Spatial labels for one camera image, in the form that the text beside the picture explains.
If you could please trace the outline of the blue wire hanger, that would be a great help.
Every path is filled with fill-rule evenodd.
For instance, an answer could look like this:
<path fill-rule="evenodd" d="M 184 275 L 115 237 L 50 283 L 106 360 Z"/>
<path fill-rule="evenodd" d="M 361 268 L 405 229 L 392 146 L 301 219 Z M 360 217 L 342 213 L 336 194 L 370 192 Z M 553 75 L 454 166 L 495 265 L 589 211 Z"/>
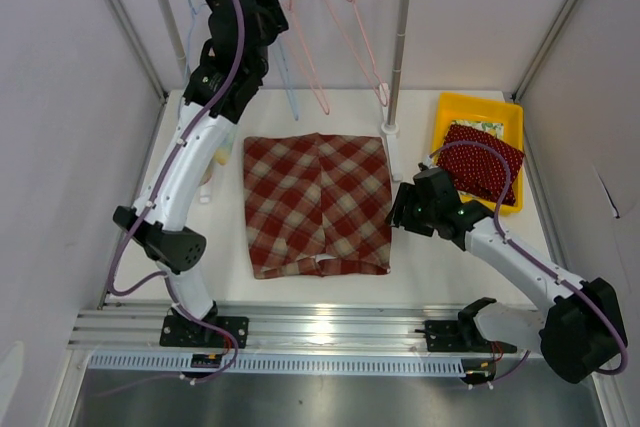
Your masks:
<path fill-rule="evenodd" d="M 186 3 L 189 10 L 190 24 L 186 34 L 186 42 L 185 42 L 185 67 L 183 69 L 183 87 L 184 88 L 187 87 L 187 84 L 189 82 L 189 78 L 191 75 L 190 59 L 191 59 L 191 40 L 192 40 L 193 31 L 196 26 L 197 17 L 200 11 L 202 10 L 202 8 L 205 6 L 204 3 L 201 3 L 198 6 L 196 6 L 193 0 L 186 0 Z"/>
<path fill-rule="evenodd" d="M 278 69 L 278 72 L 283 84 L 283 89 L 285 91 L 293 119 L 295 121 L 298 121 L 299 120 L 299 104 L 291 85 L 287 56 L 284 49 L 284 45 L 280 37 L 278 37 L 275 41 L 274 51 L 275 51 L 276 67 Z"/>

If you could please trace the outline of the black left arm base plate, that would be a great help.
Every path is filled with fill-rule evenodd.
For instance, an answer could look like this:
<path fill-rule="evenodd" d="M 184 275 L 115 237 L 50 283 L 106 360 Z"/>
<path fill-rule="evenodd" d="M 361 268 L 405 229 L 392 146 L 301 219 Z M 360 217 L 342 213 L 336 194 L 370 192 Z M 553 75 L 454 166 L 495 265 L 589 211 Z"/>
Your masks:
<path fill-rule="evenodd" d="M 244 349 L 249 334 L 249 318 L 239 316 L 217 316 L 214 325 L 231 334 Z M 183 348 L 232 348 L 233 345 L 220 333 L 202 327 L 180 315 L 167 315 L 164 318 L 159 344 L 162 347 Z"/>

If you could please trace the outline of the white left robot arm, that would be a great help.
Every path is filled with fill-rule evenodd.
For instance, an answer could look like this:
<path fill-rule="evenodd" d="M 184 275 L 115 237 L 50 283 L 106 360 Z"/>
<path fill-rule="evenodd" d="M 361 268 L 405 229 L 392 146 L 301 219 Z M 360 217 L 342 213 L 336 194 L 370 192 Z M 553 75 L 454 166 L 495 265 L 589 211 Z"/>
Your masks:
<path fill-rule="evenodd" d="M 203 235 L 186 225 L 216 150 L 239 123 L 268 73 L 268 48 L 289 25 L 279 0 L 206 0 L 209 39 L 183 93 L 184 104 L 162 165 L 131 207 L 113 220 L 156 263 L 186 317 L 182 335 L 197 347 L 216 337 L 214 301 L 199 266 Z"/>

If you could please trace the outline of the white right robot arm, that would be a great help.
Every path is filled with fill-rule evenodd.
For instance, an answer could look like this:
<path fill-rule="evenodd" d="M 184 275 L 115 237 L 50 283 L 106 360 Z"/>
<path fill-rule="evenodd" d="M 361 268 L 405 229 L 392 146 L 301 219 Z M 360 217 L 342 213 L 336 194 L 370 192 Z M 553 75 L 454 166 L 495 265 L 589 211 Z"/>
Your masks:
<path fill-rule="evenodd" d="M 425 168 L 400 184 L 387 222 L 395 228 L 450 241 L 493 267 L 534 305 L 512 308 L 480 299 L 459 313 L 458 342 L 479 350 L 504 342 L 541 355 L 563 380 L 593 373 L 615 376 L 629 362 L 628 340 L 615 289 L 602 278 L 586 281 L 529 249 L 484 204 L 464 202 L 449 174 Z"/>

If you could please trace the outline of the floral pastel skirt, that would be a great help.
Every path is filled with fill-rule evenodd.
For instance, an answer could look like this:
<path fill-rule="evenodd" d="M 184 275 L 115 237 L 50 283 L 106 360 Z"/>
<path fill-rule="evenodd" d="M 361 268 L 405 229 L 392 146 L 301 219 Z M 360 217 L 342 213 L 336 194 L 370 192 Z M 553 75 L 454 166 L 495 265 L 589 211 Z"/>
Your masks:
<path fill-rule="evenodd" d="M 237 128 L 232 128 L 224 137 L 221 145 L 214 152 L 201 179 L 201 185 L 204 185 L 210 181 L 216 164 L 224 166 L 229 161 L 236 137 L 236 132 Z"/>

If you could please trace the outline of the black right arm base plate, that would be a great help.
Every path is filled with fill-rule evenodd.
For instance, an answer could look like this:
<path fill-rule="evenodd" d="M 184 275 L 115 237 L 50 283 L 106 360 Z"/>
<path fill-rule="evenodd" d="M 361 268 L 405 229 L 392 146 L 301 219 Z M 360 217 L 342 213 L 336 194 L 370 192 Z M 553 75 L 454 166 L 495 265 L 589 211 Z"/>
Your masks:
<path fill-rule="evenodd" d="M 425 320 L 415 333 L 424 336 L 427 350 L 434 353 L 505 353 L 517 348 L 482 337 L 475 326 L 457 320 Z"/>

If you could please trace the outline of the red plaid skirt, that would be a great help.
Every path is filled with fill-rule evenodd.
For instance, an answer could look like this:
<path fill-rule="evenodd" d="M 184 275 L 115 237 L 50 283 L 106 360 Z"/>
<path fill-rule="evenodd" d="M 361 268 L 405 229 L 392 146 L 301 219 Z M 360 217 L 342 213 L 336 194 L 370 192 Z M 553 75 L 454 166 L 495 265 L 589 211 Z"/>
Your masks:
<path fill-rule="evenodd" d="M 380 138 L 247 137 L 243 190 L 255 278 L 389 273 L 392 192 Z"/>

